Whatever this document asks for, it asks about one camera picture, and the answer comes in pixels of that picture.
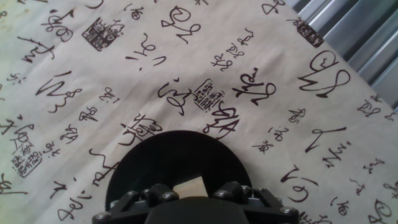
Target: metal screw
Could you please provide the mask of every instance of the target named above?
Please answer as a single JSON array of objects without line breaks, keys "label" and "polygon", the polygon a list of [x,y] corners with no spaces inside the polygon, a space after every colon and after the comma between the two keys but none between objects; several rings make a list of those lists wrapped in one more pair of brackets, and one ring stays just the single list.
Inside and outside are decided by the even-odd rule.
[{"label": "metal screw", "polygon": [[249,186],[246,186],[246,185],[242,185],[242,189],[243,190],[251,190],[251,188]]},{"label": "metal screw", "polygon": [[217,197],[223,198],[223,197],[227,197],[229,195],[229,192],[226,190],[218,190],[218,191],[216,191],[215,195]]},{"label": "metal screw", "polygon": [[245,196],[251,197],[252,195],[252,188],[246,185],[242,185],[243,194]]},{"label": "metal screw", "polygon": [[113,208],[114,205],[116,205],[117,202],[118,202],[118,200],[111,202],[111,208]]},{"label": "metal screw", "polygon": [[174,192],[166,192],[166,193],[164,193],[164,194],[162,195],[162,197],[163,197],[164,199],[171,199],[171,198],[175,198],[176,196],[177,196],[177,194],[174,193]]},{"label": "metal screw", "polygon": [[95,218],[98,220],[103,220],[105,218],[109,218],[112,215],[111,212],[99,212],[95,215]]},{"label": "metal screw", "polygon": [[283,214],[292,214],[292,213],[296,212],[297,209],[295,209],[294,207],[282,207],[282,208],[280,208],[280,211]]}]

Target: gray metal bar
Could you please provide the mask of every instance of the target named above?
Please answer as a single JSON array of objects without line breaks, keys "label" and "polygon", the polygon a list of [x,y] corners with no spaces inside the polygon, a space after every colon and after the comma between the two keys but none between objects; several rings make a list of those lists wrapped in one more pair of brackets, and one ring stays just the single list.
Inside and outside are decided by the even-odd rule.
[{"label": "gray metal bar", "polygon": [[372,86],[391,107],[398,106],[398,58],[386,69]]},{"label": "gray metal bar", "polygon": [[372,37],[354,54],[348,64],[358,71],[372,55],[398,30],[398,11],[377,30]]},{"label": "gray metal bar", "polygon": [[319,30],[348,2],[349,0],[331,0],[321,11],[308,23],[312,29]]},{"label": "gray metal bar", "polygon": [[369,84],[386,69],[398,56],[398,31],[358,70],[359,75]]},{"label": "gray metal bar", "polygon": [[294,11],[300,12],[311,0],[299,0],[293,7]]},{"label": "gray metal bar", "polygon": [[308,22],[323,6],[328,4],[331,0],[317,0],[310,1],[298,15],[303,21]]},{"label": "gray metal bar", "polygon": [[326,34],[324,39],[345,59],[368,39],[396,1],[361,0]]}]

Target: corrugated metal panel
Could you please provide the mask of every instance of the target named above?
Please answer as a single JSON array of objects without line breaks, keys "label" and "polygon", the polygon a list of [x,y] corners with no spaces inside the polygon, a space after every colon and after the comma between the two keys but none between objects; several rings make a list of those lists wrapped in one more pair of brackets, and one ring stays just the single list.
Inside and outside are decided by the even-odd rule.
[{"label": "corrugated metal panel", "polygon": [[398,106],[398,59],[374,82],[374,90],[389,105]]},{"label": "corrugated metal panel", "polygon": [[398,111],[398,0],[285,0]]},{"label": "corrugated metal panel", "polygon": [[349,65],[358,71],[394,35],[396,30],[398,30],[398,11],[393,13],[380,29],[354,54],[348,61]]}]

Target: black circular base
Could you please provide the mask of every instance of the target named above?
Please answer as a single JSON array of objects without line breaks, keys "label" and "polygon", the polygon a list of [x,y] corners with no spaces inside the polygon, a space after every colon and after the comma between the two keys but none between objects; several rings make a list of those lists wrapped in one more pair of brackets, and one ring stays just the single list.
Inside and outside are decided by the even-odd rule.
[{"label": "black circular base", "polygon": [[171,189],[201,176],[208,195],[227,182],[251,187],[242,163],[221,142],[194,131],[169,131],[132,148],[114,171],[106,193],[105,209],[126,192],[141,192],[155,184]]}]

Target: bolt head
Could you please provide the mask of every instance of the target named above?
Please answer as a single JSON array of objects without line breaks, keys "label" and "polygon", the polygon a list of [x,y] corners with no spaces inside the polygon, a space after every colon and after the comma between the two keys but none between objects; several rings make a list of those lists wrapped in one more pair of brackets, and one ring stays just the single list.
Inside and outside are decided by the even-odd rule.
[{"label": "bolt head", "polygon": [[162,197],[163,197],[164,199],[171,199],[171,198],[175,198],[176,196],[177,196],[177,194],[174,193],[174,192],[166,192],[166,193],[164,193],[164,194],[162,195]]},{"label": "bolt head", "polygon": [[297,209],[295,209],[294,207],[283,206],[282,208],[280,208],[280,212],[282,212],[283,214],[292,214],[296,211],[297,211]]},{"label": "bolt head", "polygon": [[243,190],[251,190],[251,188],[249,186],[247,186],[247,185],[242,185],[242,189]]},{"label": "bolt head", "polygon": [[113,208],[114,205],[116,205],[117,202],[118,202],[118,200],[111,202],[111,208]]},{"label": "bolt head", "polygon": [[106,218],[109,218],[110,216],[112,216],[111,212],[99,212],[95,215],[95,218],[98,220],[104,220]]},{"label": "bolt head", "polygon": [[223,197],[227,197],[229,195],[229,192],[226,190],[218,190],[218,191],[216,191],[215,195],[217,197],[223,198]]}]

